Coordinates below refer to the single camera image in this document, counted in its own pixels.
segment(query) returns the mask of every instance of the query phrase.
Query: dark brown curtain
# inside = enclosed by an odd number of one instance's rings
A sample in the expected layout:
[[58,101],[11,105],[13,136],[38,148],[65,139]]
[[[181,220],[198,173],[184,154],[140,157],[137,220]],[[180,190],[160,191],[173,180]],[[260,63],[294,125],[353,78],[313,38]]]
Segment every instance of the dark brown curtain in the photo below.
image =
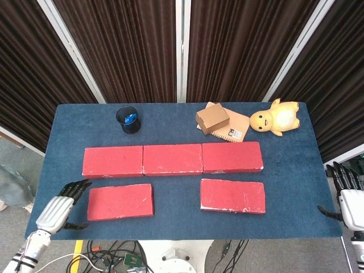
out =
[[0,1],[0,125],[46,150],[58,104],[97,102],[36,0]]
[[174,0],[55,0],[107,102],[176,102]]
[[277,97],[307,103],[324,162],[364,143],[364,1],[336,0]]
[[187,101],[261,101],[317,2],[193,0]]

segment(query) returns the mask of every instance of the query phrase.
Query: small brown box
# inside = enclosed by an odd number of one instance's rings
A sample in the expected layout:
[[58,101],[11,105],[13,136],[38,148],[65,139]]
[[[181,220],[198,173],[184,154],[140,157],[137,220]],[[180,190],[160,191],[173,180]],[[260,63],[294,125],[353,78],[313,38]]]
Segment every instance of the small brown box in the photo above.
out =
[[215,104],[196,113],[196,121],[205,135],[228,125],[229,119],[221,104]]

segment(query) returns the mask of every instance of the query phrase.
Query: robotic arm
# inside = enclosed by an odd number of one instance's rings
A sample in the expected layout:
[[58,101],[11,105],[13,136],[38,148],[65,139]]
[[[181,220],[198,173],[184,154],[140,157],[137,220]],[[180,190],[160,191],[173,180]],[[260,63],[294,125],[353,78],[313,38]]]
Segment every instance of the robotic arm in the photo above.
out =
[[341,213],[332,213],[321,206],[319,211],[327,217],[344,222],[354,232],[351,244],[357,257],[359,271],[364,273],[364,183],[357,173],[334,162],[334,167],[327,165],[337,191],[337,202]]
[[31,273],[49,244],[51,236],[63,229],[80,230],[88,224],[67,223],[68,216],[91,182],[88,179],[67,184],[53,197],[36,220],[38,230],[31,233],[3,273]]

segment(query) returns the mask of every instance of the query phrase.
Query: red block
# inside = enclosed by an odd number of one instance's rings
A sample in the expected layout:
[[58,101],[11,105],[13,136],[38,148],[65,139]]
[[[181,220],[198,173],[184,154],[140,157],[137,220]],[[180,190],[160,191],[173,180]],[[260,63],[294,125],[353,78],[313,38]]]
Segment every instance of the red block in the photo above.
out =
[[262,154],[258,142],[203,143],[204,173],[260,172]]
[[143,146],[86,148],[82,175],[87,178],[143,176]]
[[201,144],[144,146],[143,169],[147,176],[198,175],[203,172]]
[[112,220],[153,216],[151,184],[93,188],[90,190],[87,219]]
[[264,185],[260,182],[202,179],[201,210],[265,213]]

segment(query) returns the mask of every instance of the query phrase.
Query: notebook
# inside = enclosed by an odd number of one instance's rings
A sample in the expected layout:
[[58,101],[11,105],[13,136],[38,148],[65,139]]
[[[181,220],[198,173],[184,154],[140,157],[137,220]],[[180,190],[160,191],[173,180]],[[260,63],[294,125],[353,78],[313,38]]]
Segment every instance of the notebook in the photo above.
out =
[[[212,105],[214,105],[214,103],[208,102],[206,107],[210,107]],[[214,137],[221,138],[229,142],[242,142],[249,128],[249,117],[226,108],[224,109],[230,117],[229,124],[223,128],[213,131],[211,134]]]

